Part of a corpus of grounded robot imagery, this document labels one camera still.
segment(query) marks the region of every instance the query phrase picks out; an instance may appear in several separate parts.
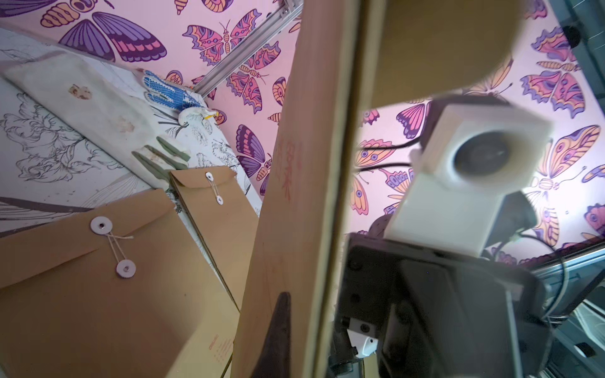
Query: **white 3d printed part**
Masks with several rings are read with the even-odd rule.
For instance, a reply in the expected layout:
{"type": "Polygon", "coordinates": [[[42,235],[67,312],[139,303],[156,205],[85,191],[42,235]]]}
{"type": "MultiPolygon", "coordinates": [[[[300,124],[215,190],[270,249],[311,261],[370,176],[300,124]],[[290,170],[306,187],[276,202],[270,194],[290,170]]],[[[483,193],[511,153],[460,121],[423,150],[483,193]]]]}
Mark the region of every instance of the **white 3d printed part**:
{"type": "Polygon", "coordinates": [[[479,256],[504,197],[527,186],[552,125],[511,106],[448,105],[423,153],[410,154],[414,181],[384,238],[479,256]],[[509,158],[488,175],[459,172],[454,159],[469,139],[498,132],[509,158]]]}

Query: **wire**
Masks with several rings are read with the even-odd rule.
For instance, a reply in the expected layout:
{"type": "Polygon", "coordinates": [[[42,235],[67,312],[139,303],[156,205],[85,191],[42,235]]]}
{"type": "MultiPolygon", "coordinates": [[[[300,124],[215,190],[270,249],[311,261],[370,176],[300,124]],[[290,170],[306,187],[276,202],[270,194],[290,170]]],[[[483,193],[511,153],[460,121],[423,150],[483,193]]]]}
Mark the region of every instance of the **wire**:
{"type": "Polygon", "coordinates": [[[368,151],[368,150],[377,151],[377,150],[381,150],[381,149],[399,149],[399,148],[406,148],[406,147],[413,146],[418,142],[420,142],[420,137],[418,137],[416,139],[412,139],[408,142],[405,142],[402,145],[393,145],[393,146],[384,146],[384,147],[363,147],[363,148],[360,148],[359,150],[360,151],[364,151],[364,150],[365,151],[368,151]]]}
{"type": "Polygon", "coordinates": [[[563,296],[565,295],[565,291],[567,290],[567,286],[569,285],[569,272],[567,271],[567,265],[565,263],[565,259],[563,258],[563,254],[557,250],[555,250],[550,244],[548,244],[547,242],[543,241],[540,238],[537,238],[536,236],[532,236],[532,235],[519,235],[522,238],[526,238],[526,239],[534,239],[539,241],[540,243],[544,244],[545,246],[549,247],[550,250],[557,255],[557,257],[559,257],[559,260],[561,261],[561,269],[563,270],[563,283],[561,284],[561,287],[559,288],[559,291],[557,293],[557,296],[555,297],[555,299],[552,301],[551,305],[546,309],[546,311],[544,312],[544,318],[549,319],[550,321],[550,314],[555,310],[555,308],[557,308],[557,306],[559,305],[559,303],[561,302],[561,300],[563,299],[563,296]]]}
{"type": "Polygon", "coordinates": [[[374,169],[379,169],[379,168],[387,168],[387,167],[411,167],[411,166],[412,165],[409,164],[409,163],[386,163],[386,164],[371,165],[371,166],[359,168],[357,171],[358,172],[364,172],[364,171],[373,171],[374,169]]]}

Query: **camera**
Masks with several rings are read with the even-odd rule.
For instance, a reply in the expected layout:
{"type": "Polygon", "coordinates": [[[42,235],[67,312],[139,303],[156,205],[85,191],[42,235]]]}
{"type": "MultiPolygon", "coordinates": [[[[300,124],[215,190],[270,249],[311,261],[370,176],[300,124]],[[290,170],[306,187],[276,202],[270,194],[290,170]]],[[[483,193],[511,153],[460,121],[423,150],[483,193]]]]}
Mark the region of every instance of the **camera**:
{"type": "Polygon", "coordinates": [[[490,96],[434,99],[414,181],[384,238],[479,256],[503,200],[529,184],[552,125],[490,96]]]}

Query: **kraft paper envelope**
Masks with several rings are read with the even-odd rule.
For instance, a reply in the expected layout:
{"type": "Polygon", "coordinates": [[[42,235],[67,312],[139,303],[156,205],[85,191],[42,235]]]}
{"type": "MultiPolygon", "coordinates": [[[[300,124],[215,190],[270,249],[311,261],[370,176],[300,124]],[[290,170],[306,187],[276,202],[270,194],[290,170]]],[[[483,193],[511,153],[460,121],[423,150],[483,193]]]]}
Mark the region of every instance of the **kraft paper envelope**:
{"type": "Polygon", "coordinates": [[[220,378],[238,312],[157,189],[0,239],[0,364],[10,378],[220,378]],[[116,274],[103,216],[136,273],[116,274]]]}
{"type": "Polygon", "coordinates": [[[226,166],[171,171],[173,185],[219,275],[241,308],[258,217],[226,166]],[[219,204],[206,173],[212,174],[219,204]]]}

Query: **butterfly wallpaper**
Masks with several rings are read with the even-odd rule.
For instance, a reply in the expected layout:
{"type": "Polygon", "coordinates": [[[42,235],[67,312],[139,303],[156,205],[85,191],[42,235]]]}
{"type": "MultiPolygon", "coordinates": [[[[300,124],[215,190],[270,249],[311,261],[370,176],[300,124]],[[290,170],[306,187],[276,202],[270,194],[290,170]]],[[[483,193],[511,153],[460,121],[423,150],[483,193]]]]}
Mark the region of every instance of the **butterfly wallpaper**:
{"type": "Polygon", "coordinates": [[[160,77],[178,71],[193,86],[278,7],[272,0],[0,0],[0,27],[160,77]]]}
{"type": "Polygon", "coordinates": [[[209,107],[220,109],[225,116],[219,127],[261,198],[270,180],[271,156],[300,24],[300,19],[293,20],[206,98],[209,107]]]}
{"type": "MultiPolygon", "coordinates": [[[[526,1],[522,30],[510,53],[488,77],[456,93],[497,97],[554,122],[551,141],[524,189],[538,219],[525,233],[564,253],[605,238],[605,117],[547,0],[526,1]]],[[[369,109],[360,116],[358,143],[398,145],[414,139],[430,106],[431,98],[424,98],[369,109]]],[[[381,156],[381,164],[409,162],[413,148],[381,156]]],[[[394,213],[413,180],[414,171],[406,166],[355,175],[348,231],[368,230],[375,219],[394,213]]],[[[527,239],[488,246],[484,256],[505,264],[554,258],[546,246],[527,239]]]]}

